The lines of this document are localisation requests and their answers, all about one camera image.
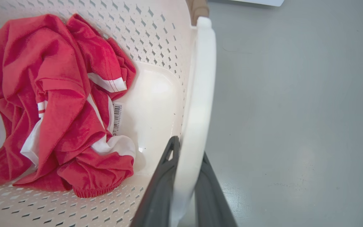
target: red clothing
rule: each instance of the red clothing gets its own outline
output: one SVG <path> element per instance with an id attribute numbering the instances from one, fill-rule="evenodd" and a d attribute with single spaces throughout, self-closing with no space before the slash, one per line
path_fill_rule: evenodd
<path id="1" fill-rule="evenodd" d="M 108 125 L 109 96 L 123 95 L 134 76 L 117 44 L 78 15 L 67 25 L 53 15 L 8 21 L 0 29 L 0 114 L 7 121 L 0 184 L 32 165 L 20 151 L 39 120 L 38 169 L 14 185 L 73 187 L 78 196 L 91 197 L 131 176 L 135 155 L 122 152 L 132 150 L 131 140 L 112 137 Z"/>

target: clothing tag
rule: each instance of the clothing tag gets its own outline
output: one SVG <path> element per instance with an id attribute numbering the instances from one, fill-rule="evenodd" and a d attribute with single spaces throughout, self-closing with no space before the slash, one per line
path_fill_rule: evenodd
<path id="1" fill-rule="evenodd" d="M 119 136 L 120 135 L 120 127 L 121 127 L 121 112 L 123 110 L 123 103 L 122 102 L 113 102 L 114 106 L 114 130 L 113 135 Z"/>

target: white plastic laundry basket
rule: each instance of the white plastic laundry basket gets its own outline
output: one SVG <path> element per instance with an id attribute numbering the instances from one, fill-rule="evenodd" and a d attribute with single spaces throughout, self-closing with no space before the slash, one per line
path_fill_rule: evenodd
<path id="1" fill-rule="evenodd" d="M 136 78 L 117 102 L 123 105 L 119 133 L 138 148 L 135 174 L 113 192 L 92 199 L 72 191 L 4 185 L 0 227 L 128 226 L 174 135 L 181 138 L 172 204 L 172 221 L 177 222 L 198 177 L 212 106 L 215 34 L 210 20 L 199 17 L 208 14 L 206 1 L 0 0 L 0 28 L 9 19 L 46 13 L 64 21 L 80 14 L 104 37 L 114 37 L 133 59 Z"/>

